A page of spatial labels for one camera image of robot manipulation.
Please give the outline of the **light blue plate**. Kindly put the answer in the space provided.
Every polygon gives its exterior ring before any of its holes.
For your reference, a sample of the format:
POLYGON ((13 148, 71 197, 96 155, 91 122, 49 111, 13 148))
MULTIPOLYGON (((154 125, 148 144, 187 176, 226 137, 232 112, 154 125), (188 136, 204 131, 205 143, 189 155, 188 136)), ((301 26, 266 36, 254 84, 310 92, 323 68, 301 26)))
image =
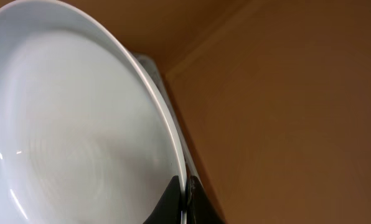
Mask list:
POLYGON ((0 8, 0 223, 142 223, 186 189, 172 116, 99 22, 60 1, 0 8))

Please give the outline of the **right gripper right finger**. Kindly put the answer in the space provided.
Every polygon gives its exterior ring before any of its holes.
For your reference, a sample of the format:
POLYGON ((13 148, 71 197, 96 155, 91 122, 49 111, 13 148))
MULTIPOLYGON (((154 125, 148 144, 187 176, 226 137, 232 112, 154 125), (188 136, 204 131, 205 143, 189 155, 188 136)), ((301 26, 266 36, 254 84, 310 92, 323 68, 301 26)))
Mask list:
POLYGON ((219 217, 198 177, 187 180, 187 224, 224 224, 219 217))

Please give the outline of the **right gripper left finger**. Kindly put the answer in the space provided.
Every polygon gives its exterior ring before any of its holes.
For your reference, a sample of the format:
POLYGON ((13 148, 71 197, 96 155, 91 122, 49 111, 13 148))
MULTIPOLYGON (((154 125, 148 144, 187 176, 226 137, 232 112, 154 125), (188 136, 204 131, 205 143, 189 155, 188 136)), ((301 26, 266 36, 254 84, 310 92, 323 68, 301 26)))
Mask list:
POLYGON ((170 180, 154 210, 143 224, 180 224, 181 187, 179 176, 170 180))

